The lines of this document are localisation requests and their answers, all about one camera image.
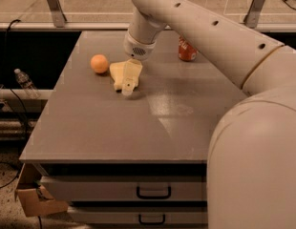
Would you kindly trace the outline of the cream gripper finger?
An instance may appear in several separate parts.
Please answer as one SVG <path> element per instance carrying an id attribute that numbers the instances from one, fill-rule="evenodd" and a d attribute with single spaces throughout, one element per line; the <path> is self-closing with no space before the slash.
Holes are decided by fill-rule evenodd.
<path id="1" fill-rule="evenodd" d="M 129 96 L 138 86 L 142 64 L 140 61 L 130 59 L 125 62 L 123 67 L 122 94 Z"/>

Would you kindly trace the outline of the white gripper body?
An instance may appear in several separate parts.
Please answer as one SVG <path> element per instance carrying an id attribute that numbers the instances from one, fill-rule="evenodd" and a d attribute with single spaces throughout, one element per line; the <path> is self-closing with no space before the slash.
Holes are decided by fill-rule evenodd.
<path id="1" fill-rule="evenodd" d="M 123 47 L 124 47 L 125 53 L 130 58 L 134 58 L 139 61 L 146 60 L 152 53 L 155 46 L 156 46 L 155 43 L 144 44 L 144 43 L 138 42 L 135 38 L 133 38 L 130 35 L 129 32 L 127 32 L 124 37 Z"/>

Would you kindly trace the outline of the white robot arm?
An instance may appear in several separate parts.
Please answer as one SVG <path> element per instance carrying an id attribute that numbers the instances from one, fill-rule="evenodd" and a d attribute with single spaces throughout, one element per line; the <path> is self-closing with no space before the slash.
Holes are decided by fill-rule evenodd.
<path id="1" fill-rule="evenodd" d="M 187 0 L 131 1 L 129 56 L 170 27 L 247 95 L 211 137 L 208 228 L 296 229 L 296 51 Z"/>

